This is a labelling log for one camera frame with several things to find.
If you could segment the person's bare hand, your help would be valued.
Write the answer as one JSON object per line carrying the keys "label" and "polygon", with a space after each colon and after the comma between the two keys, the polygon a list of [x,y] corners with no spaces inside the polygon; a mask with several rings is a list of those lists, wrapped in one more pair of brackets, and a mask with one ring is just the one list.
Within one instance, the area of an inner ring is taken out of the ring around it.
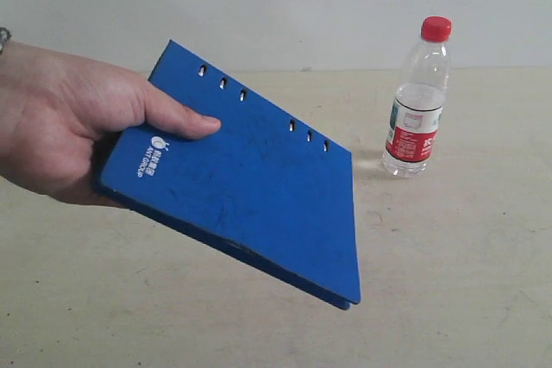
{"label": "person's bare hand", "polygon": [[92,178],[117,133],[148,123],[197,140],[217,132],[141,74],[8,41],[1,52],[1,175],[62,203],[115,206]]}

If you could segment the grey knitted sleeve forearm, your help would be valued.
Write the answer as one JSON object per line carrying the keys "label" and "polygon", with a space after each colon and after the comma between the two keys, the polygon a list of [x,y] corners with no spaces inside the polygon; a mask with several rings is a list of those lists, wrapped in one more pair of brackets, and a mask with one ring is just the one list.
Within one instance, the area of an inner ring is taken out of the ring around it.
{"label": "grey knitted sleeve forearm", "polygon": [[11,37],[12,34],[7,28],[0,27],[0,54],[3,54],[3,51],[9,43]]}

